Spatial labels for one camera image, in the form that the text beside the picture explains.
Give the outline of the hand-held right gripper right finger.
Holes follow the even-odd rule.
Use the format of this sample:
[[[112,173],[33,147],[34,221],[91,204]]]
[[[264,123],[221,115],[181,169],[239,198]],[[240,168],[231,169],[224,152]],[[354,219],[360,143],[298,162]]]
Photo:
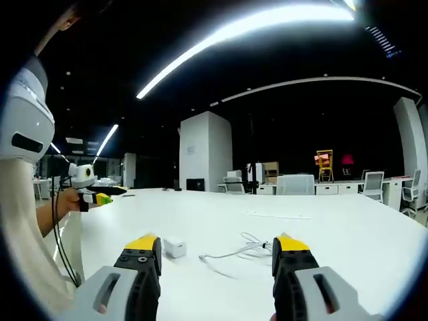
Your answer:
[[[272,243],[275,313],[272,320],[383,320],[359,303],[357,291],[310,248],[286,235]]]

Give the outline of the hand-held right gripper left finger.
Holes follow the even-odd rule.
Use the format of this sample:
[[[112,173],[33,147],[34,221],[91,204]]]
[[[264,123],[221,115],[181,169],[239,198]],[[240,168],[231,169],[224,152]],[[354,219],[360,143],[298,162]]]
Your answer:
[[[125,246],[75,293],[59,320],[156,320],[161,296],[161,239],[146,234]]]

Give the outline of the person's left hand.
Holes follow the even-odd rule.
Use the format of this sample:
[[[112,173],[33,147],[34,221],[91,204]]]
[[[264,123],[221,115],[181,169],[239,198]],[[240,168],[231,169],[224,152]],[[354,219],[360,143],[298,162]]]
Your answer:
[[[71,187],[63,190],[58,197],[58,215],[64,216],[70,211],[81,211],[78,191]]]

